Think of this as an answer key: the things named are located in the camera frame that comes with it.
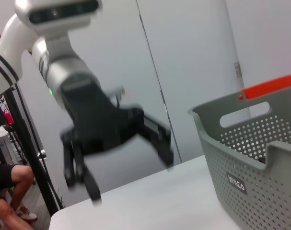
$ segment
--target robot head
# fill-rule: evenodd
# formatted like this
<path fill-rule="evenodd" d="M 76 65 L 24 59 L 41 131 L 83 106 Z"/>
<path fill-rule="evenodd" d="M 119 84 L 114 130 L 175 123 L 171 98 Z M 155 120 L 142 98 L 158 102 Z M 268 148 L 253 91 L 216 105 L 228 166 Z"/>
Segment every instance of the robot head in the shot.
<path fill-rule="evenodd" d="M 45 37 L 88 25 L 101 6 L 100 0 L 15 0 L 19 19 Z"/>

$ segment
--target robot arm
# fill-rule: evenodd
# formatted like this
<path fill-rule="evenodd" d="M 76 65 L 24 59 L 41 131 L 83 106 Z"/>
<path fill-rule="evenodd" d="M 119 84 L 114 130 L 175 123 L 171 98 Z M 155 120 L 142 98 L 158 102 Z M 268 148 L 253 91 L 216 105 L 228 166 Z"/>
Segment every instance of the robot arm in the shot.
<path fill-rule="evenodd" d="M 92 200 L 100 198 L 100 191 L 84 155 L 106 152 L 139 134 L 166 166 L 174 159 L 170 131 L 140 107 L 116 108 L 70 45 L 68 31 L 88 25 L 100 6 L 97 0 L 16 0 L 17 16 L 0 41 L 0 94 L 21 77 L 21 54 L 31 49 L 47 86 L 74 123 L 61 134 L 67 184 L 85 184 Z"/>

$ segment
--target sneaker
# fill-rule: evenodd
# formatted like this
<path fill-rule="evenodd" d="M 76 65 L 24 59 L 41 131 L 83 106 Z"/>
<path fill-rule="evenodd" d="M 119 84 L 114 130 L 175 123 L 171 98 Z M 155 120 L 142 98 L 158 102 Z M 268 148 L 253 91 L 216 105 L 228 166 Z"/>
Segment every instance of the sneaker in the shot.
<path fill-rule="evenodd" d="M 35 222 L 38 220 L 38 216 L 34 213 L 31 213 L 26 207 L 19 206 L 15 211 L 15 214 L 20 217 L 22 220 L 25 220 L 28 223 Z"/>

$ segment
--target perforated basket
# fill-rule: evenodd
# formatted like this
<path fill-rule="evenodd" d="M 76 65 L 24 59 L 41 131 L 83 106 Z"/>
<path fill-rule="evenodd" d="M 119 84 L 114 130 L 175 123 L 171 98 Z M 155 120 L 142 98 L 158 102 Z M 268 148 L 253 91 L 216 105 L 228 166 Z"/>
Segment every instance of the perforated basket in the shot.
<path fill-rule="evenodd" d="M 268 102 L 261 116 L 222 116 Z M 197 106 L 193 115 L 217 197 L 244 230 L 291 230 L 291 75 Z"/>

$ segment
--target basket handle hole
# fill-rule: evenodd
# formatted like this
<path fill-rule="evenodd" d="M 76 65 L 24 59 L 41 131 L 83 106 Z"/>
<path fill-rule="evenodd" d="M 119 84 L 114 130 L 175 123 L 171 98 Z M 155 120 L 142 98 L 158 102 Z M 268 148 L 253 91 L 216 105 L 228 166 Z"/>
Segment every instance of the basket handle hole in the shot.
<path fill-rule="evenodd" d="M 246 110 L 249 109 L 251 111 L 252 116 L 247 117 L 246 116 Z M 224 115 L 220 119 L 220 125 L 223 128 L 226 128 L 228 126 L 232 126 L 234 124 L 250 120 L 251 118 L 254 118 L 256 116 L 267 114 L 270 111 L 270 105 L 268 102 L 262 102 L 259 104 L 252 105 L 250 107 L 235 111 L 233 113 Z"/>

